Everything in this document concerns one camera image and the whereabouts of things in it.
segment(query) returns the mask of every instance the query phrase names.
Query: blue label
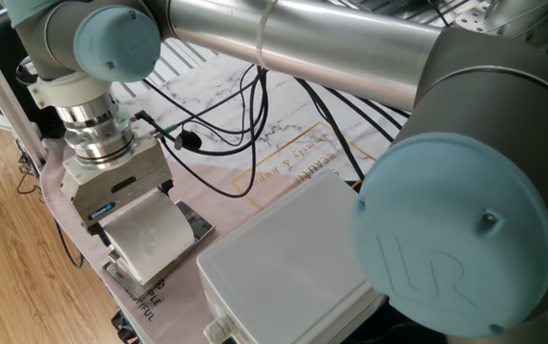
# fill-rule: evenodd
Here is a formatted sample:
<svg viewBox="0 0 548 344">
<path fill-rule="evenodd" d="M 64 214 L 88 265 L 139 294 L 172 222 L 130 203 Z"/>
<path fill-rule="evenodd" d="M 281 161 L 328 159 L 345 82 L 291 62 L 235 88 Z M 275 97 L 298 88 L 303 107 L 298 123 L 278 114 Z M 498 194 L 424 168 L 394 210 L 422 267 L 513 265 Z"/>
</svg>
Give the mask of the blue label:
<svg viewBox="0 0 548 344">
<path fill-rule="evenodd" d="M 98 209 L 97 211 L 93 212 L 92 214 L 90 214 L 87 219 L 90 220 L 90 221 L 93 221 L 97 218 L 99 218 L 100 216 L 108 213 L 109 211 L 111 211 L 113 208 L 115 207 L 115 202 L 110 202 L 109 204 L 106 204 L 104 206 L 102 206 L 100 209 Z"/>
</svg>

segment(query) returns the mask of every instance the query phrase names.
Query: white plastic box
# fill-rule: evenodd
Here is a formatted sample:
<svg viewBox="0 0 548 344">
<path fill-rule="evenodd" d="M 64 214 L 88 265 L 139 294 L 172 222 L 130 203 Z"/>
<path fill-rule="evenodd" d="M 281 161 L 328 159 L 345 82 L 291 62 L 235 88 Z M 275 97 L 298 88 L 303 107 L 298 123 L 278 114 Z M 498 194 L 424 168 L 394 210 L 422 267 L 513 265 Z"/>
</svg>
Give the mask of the white plastic box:
<svg viewBox="0 0 548 344">
<path fill-rule="evenodd" d="M 355 260 L 357 194 L 329 171 L 284 196 L 198 257 L 211 342 L 340 343 L 384 296 Z"/>
</svg>

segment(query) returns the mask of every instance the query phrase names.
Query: orange line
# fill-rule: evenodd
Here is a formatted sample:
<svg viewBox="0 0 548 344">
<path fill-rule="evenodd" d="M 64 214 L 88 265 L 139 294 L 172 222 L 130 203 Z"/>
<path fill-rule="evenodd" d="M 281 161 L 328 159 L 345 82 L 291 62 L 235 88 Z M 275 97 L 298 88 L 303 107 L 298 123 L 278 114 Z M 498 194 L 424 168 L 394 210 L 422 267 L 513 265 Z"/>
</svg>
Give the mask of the orange line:
<svg viewBox="0 0 548 344">
<path fill-rule="evenodd" d="M 236 188 L 236 190 L 238 190 L 238 192 L 241 192 L 242 193 L 242 190 L 240 190 L 239 187 L 237 187 L 234 182 L 232 182 L 232 185 Z M 259 204 L 257 204 L 257 202 L 253 201 L 252 198 L 248 197 L 248 196 L 244 196 L 250 203 L 252 203 L 253 205 L 255 205 L 259 210 L 263 211 L 263 207 Z"/>
<path fill-rule="evenodd" d="M 289 144 L 295 142 L 296 140 L 299 140 L 300 137 L 304 136 L 307 132 L 309 132 L 310 130 L 314 129 L 314 127 L 316 127 L 316 126 L 319 125 L 319 124 L 323 124 L 323 123 L 318 122 L 318 123 L 312 125 L 312 126 L 309 127 L 306 131 L 304 131 L 302 134 L 300 134 L 297 138 L 295 138 L 295 139 L 289 141 L 289 142 L 286 143 L 284 146 L 282 146 L 281 148 L 279 148 L 276 152 L 274 152 L 274 153 L 268 155 L 268 156 L 265 157 L 265 159 L 263 159 L 262 161 L 259 161 L 259 163 L 257 163 L 257 164 L 255 165 L 255 168 L 257 168 L 259 165 L 261 165 L 262 163 L 264 163 L 266 160 L 272 158 L 274 155 L 278 154 L 278 153 L 279 153 L 280 151 L 282 151 L 283 149 L 287 148 L 287 146 L 288 146 Z M 248 172 L 250 172 L 250 171 L 251 171 L 250 168 L 249 168 L 248 170 L 244 171 L 244 173 L 242 173 L 238 178 L 236 178 L 235 180 L 233 180 L 232 183 L 237 182 L 240 178 L 244 177 L 244 175 L 246 175 L 246 174 L 247 174 Z"/>
<path fill-rule="evenodd" d="M 333 134 L 335 134 L 335 132 L 333 131 L 333 129 L 331 129 L 330 126 L 322 123 L 322 122 L 319 122 L 321 124 L 323 124 L 327 129 L 329 129 L 330 132 L 332 132 Z M 350 143 L 353 147 L 355 147 L 359 152 L 363 153 L 363 155 L 365 155 L 366 157 L 372 159 L 373 161 L 376 161 L 376 158 L 374 158 L 373 156 L 371 156 L 370 154 L 368 154 L 366 151 L 364 151 L 363 149 L 359 148 L 356 144 L 354 144 L 353 141 L 351 140 L 347 140 L 348 143 Z"/>
</svg>

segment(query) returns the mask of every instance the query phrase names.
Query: gray joint housing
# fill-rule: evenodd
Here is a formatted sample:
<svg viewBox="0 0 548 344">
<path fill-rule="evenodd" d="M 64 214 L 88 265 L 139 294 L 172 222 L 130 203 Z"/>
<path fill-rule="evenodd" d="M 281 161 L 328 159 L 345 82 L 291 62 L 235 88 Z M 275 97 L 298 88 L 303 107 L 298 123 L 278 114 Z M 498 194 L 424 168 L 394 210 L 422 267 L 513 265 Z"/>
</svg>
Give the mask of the gray joint housing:
<svg viewBox="0 0 548 344">
<path fill-rule="evenodd" d="M 154 19 L 140 0 L 65 1 L 17 25 L 15 29 L 42 79 L 82 71 L 74 56 L 74 35 L 85 18 L 111 6 L 128 6 Z"/>
<path fill-rule="evenodd" d="M 393 144 L 428 132 L 493 147 L 526 174 L 548 209 L 548 55 L 480 33 L 443 31 L 411 119 Z M 547 311 L 548 291 L 529 319 Z"/>
</svg>

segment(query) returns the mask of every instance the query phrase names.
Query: screw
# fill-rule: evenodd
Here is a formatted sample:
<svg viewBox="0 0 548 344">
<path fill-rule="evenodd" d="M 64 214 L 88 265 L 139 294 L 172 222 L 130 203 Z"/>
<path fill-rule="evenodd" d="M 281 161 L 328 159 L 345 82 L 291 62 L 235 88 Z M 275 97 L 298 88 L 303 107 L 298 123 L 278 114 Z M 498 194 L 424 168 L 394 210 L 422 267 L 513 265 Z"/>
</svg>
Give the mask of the screw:
<svg viewBox="0 0 548 344">
<path fill-rule="evenodd" d="M 495 215 L 493 215 L 493 214 L 491 214 L 491 213 L 486 213 L 486 214 L 484 215 L 484 219 L 485 219 L 487 222 L 491 223 L 491 224 L 494 224 L 494 223 L 496 222 L 496 217 L 495 217 Z"/>
</svg>

